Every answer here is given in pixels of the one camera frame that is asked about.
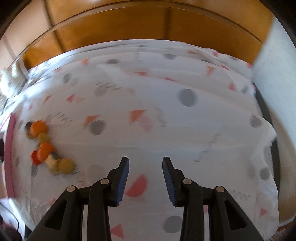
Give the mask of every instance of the bed sheet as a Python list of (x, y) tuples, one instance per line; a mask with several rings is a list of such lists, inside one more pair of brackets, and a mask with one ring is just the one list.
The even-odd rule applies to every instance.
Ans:
[[(169, 156), (200, 186), (224, 186), (268, 240), (279, 222), (267, 154), (276, 134), (260, 115), (250, 67), (185, 43), (126, 40), (33, 69), (37, 83), (11, 107), (14, 203), (25, 223), (33, 229), (67, 186), (92, 185), (127, 156), (123, 200), (109, 209), (112, 240), (179, 240), (183, 209), (170, 203), (161, 168)], [(36, 143), (24, 125), (36, 120), (75, 162), (73, 174), (31, 164)]]

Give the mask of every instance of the black cable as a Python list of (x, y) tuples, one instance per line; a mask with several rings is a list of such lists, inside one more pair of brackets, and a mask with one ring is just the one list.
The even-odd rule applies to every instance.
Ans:
[(20, 228), (20, 223), (17, 219), (17, 217), (12, 213), (12, 211), (10, 211), (7, 207), (5, 207), (1, 202), (0, 202), (0, 206), (2, 206), (4, 209), (6, 209), (6, 211), (8, 211), (17, 221), (17, 231), (19, 230)]

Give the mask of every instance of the white cloth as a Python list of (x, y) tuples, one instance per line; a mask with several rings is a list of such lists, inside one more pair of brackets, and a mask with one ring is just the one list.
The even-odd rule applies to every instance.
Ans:
[[(161, 167), (169, 156), (200, 186), (224, 186), (265, 240), (275, 233), (278, 193), (264, 153), (276, 134), (260, 116), (249, 64), (162, 40), (83, 49), (33, 69), (40, 80), (13, 105), (15, 203), (31, 229), (67, 186), (92, 185), (127, 156), (125, 195), (109, 209), (112, 240), (179, 240), (183, 209), (170, 203)], [(74, 174), (32, 166), (24, 125), (36, 120)]]

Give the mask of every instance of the toy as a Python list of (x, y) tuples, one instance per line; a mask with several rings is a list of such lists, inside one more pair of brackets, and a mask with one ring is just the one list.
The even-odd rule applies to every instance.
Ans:
[(31, 153), (31, 161), (34, 165), (38, 166), (44, 162), (53, 175), (70, 174), (74, 171), (73, 161), (69, 158), (60, 158), (55, 147), (50, 143), (47, 126), (43, 121), (29, 121), (25, 125), (25, 131), (29, 139), (36, 138), (38, 141), (38, 149)]

